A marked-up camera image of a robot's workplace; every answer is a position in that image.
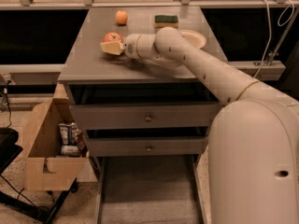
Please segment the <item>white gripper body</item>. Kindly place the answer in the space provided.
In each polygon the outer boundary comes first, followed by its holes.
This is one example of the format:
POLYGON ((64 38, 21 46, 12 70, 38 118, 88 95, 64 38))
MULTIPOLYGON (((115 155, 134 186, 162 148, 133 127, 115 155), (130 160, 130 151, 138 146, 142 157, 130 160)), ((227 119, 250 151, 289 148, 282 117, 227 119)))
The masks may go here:
POLYGON ((124 54, 130 59, 138 59, 137 40, 139 34, 128 35, 124 39, 124 54))

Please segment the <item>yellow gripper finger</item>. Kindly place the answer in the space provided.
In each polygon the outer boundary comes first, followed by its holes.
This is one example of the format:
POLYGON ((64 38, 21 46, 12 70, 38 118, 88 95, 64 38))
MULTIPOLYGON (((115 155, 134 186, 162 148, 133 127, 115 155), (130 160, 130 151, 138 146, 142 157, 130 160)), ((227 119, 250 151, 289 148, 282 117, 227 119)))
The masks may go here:
POLYGON ((104 53, 112 55, 121 55, 124 52, 124 46, 120 41, 101 42, 100 48, 104 53))

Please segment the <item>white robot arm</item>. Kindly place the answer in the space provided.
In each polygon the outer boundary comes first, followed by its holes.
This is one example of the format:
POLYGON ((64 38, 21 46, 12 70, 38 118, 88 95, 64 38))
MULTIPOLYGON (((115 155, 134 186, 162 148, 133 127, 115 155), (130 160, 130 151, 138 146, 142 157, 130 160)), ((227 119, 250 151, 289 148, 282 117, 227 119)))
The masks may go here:
POLYGON ((131 34, 110 54, 184 65, 222 103, 208 136, 212 224, 299 224, 299 102, 196 48, 173 27, 131 34))

